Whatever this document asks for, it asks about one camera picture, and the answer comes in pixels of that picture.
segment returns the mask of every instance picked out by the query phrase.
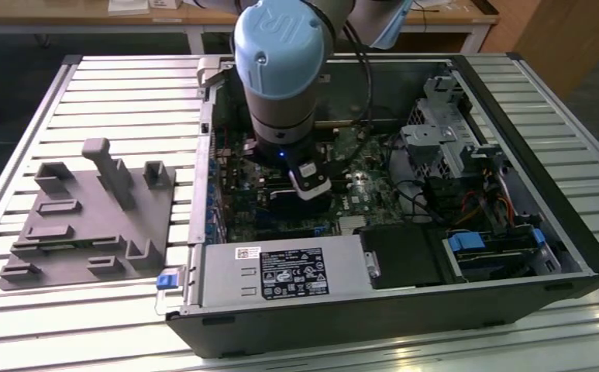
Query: circuit board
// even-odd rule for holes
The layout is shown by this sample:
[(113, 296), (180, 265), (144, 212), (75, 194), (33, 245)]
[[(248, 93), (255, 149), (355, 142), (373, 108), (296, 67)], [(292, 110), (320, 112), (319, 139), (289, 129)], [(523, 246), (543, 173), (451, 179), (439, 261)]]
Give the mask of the circuit board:
[[(343, 235), (351, 233), (340, 228), (343, 217), (360, 217), (355, 220), (365, 226), (403, 220), (397, 196), (381, 165), (387, 151), (380, 143), (383, 136), (369, 138), (352, 160), (349, 172), (340, 179), (332, 179), (332, 191), (311, 202), (297, 200), (283, 170), (261, 167), (244, 159), (243, 150), (237, 149), (243, 149), (245, 138), (233, 137), (220, 141), (232, 145), (217, 152), (229, 243)], [(340, 128), (327, 137), (319, 142), (327, 160), (347, 157), (361, 141), (353, 127)]]

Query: aluminum extrusion table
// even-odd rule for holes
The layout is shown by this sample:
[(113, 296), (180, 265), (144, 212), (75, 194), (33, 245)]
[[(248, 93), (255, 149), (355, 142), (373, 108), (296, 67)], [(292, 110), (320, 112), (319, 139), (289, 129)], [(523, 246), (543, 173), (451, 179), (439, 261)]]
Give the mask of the aluminum extrusion table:
[[(127, 167), (147, 160), (176, 167), (165, 264), (187, 262), (199, 58), (67, 58), (0, 177), (0, 267), (35, 200), (39, 164), (91, 169), (80, 145), (95, 136), (111, 139)], [(468, 60), (599, 239), (599, 143), (524, 62), (503, 54)], [(231, 360), (195, 356), (164, 325), (179, 296), (157, 301), (153, 278), (0, 291), (0, 370), (599, 370), (599, 290), (512, 325)]]

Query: warning label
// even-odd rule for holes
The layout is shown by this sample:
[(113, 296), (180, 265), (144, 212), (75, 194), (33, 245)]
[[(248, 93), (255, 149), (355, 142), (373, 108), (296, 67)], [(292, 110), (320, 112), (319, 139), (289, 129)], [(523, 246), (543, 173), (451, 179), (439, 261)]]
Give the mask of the warning label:
[(265, 300), (327, 295), (321, 248), (260, 253), (261, 297)]

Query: blue latch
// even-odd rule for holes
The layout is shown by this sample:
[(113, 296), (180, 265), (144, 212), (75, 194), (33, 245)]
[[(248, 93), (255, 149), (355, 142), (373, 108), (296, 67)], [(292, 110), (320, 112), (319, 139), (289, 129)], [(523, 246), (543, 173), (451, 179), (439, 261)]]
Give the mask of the blue latch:
[(543, 231), (540, 229), (533, 229), (532, 231), (533, 239), (536, 240), (537, 246), (541, 246), (545, 244), (545, 234), (543, 234)]
[(451, 250), (457, 252), (460, 250), (480, 250), (485, 248), (481, 235), (477, 232), (459, 232), (448, 238), (448, 245)]
[(177, 288), (177, 284), (179, 274), (160, 274), (156, 277), (156, 289), (160, 291)]

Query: black cable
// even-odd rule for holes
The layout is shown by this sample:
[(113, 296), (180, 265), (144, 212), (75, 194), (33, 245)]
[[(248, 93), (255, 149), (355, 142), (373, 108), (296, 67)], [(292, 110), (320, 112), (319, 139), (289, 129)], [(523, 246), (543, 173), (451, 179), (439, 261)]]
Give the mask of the black cable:
[(413, 4), (416, 4), (420, 9), (412, 9), (413, 12), (421, 12), (423, 14), (423, 33), (427, 33), (427, 17), (425, 17), (425, 13), (439, 13), (439, 10), (425, 10), (425, 8), (423, 7), (423, 5), (420, 5), (417, 2), (415, 2)]
[(368, 59), (367, 52), (361, 49), (361, 38), (359, 37), (357, 31), (353, 29), (349, 21), (345, 21), (343, 33), (348, 39), (349, 44), (352, 45), (353, 54), (357, 58), (359, 64), (363, 67), (363, 71), (367, 79), (367, 103), (365, 108), (359, 114), (357, 118), (352, 120), (351, 125), (356, 125), (361, 122), (363, 118), (367, 116), (367, 125), (363, 127), (364, 137), (357, 147), (353, 149), (352, 154), (337, 163), (335, 166), (335, 173), (341, 173), (347, 167), (352, 164), (352, 161), (357, 158), (359, 154), (363, 151), (363, 147), (371, 140), (371, 127), (372, 127), (372, 68), (371, 68), (371, 60)]

